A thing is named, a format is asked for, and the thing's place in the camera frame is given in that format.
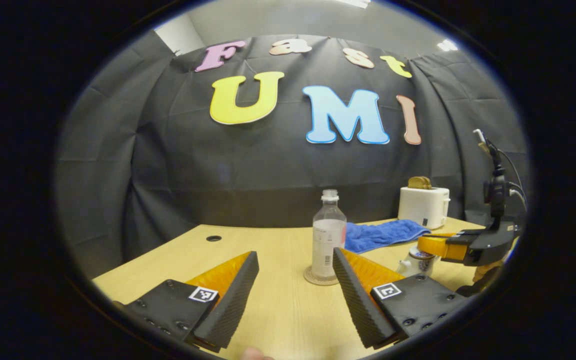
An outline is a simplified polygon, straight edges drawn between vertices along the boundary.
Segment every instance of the fingertip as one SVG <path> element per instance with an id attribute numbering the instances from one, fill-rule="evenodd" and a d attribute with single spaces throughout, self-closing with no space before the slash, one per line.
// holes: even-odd
<path id="1" fill-rule="evenodd" d="M 249 347 L 244 350 L 240 360 L 266 360 L 266 358 L 258 348 Z"/>

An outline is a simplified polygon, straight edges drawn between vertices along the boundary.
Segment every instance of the mug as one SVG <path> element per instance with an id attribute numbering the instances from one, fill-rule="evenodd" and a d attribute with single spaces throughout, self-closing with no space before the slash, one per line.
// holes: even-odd
<path id="1" fill-rule="evenodd" d="M 437 256 L 432 253 L 421 251 L 417 246 L 412 246 L 406 259 L 399 260 L 399 267 L 397 272 L 405 276 L 413 276 L 422 273 L 430 276 L 433 272 L 433 264 L 436 262 Z"/>

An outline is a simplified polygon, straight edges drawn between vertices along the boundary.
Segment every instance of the white wall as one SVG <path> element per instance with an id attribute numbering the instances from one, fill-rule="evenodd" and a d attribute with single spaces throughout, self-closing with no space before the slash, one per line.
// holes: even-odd
<path id="1" fill-rule="evenodd" d="M 189 53 L 206 46 L 187 13 L 164 23 L 155 29 L 155 32 L 176 55 Z"/>
<path id="2" fill-rule="evenodd" d="M 437 28 L 373 0 L 366 9 L 333 0 L 215 0 L 188 16 L 207 46 L 257 35 L 305 34 L 357 41 L 409 59 L 441 52 Z"/>

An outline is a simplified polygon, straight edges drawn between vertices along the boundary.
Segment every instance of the letter a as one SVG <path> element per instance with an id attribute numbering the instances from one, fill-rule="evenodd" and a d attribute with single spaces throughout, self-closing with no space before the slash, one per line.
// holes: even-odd
<path id="1" fill-rule="evenodd" d="M 280 71 L 260 72 L 254 76 L 259 80 L 259 99 L 254 105 L 238 107 L 235 103 L 237 90 L 246 81 L 245 76 L 224 77 L 212 83 L 214 94 L 210 103 L 210 116 L 217 123 L 235 125 L 252 123 L 270 114 L 277 105 Z"/>

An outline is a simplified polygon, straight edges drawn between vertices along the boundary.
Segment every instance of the ceiling light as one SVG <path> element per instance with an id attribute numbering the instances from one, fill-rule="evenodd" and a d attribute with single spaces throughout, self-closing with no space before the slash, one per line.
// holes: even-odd
<path id="1" fill-rule="evenodd" d="M 455 45 L 455 43 L 449 39 L 445 39 L 444 41 L 438 43 L 437 46 L 443 51 L 458 50 L 457 45 Z"/>
<path id="2" fill-rule="evenodd" d="M 368 3 L 371 2 L 371 0 L 335 0 L 335 1 L 348 5 L 353 5 L 355 7 L 360 7 L 361 9 L 366 9 Z"/>

